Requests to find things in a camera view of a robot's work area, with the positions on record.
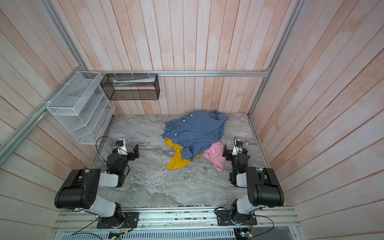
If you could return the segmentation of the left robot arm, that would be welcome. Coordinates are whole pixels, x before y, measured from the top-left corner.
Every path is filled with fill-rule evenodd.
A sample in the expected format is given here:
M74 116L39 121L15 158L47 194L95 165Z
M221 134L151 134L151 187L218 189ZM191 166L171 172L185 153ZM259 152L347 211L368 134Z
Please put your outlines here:
M55 196L55 207L96 215L101 221L98 228L121 228L127 224L121 205L98 195L98 189L122 187L130 171L129 161L140 157L139 145L128 153L122 143L117 141L117 148L107 157L105 173L101 169L72 170Z

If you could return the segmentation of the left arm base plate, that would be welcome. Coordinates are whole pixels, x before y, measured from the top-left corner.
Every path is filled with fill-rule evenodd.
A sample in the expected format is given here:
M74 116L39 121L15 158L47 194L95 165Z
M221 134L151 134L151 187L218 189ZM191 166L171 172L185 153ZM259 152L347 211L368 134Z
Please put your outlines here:
M100 218L97 229L135 229L139 221L139 212L122 212L110 218Z

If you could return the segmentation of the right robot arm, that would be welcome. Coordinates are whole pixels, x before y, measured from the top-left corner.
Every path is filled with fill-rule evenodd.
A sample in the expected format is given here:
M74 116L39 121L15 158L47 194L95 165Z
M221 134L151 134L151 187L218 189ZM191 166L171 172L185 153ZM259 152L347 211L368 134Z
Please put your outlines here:
M224 147L223 157L232 165L229 176L231 184L245 188L247 195L235 200L229 210L215 210L220 226L256 224L256 218L252 217L255 211L284 205L284 193L273 169L248 166L248 151L238 147L233 151Z

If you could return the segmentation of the pink cloth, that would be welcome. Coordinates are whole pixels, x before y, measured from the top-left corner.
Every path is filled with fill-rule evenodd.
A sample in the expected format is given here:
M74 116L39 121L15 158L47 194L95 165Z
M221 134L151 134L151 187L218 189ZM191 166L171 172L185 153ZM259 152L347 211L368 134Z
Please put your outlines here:
M224 146L220 142L211 145L209 149L204 151L204 157L213 163L218 172L223 172L226 158L223 157Z

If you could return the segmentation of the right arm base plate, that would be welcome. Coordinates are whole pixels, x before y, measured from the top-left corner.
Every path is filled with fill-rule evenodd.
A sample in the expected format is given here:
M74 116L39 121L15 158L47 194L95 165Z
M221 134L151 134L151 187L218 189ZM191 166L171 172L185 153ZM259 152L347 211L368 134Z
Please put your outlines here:
M236 211L220 208L214 210L214 213L217 216L219 226L256 226L258 224L256 217L239 214Z

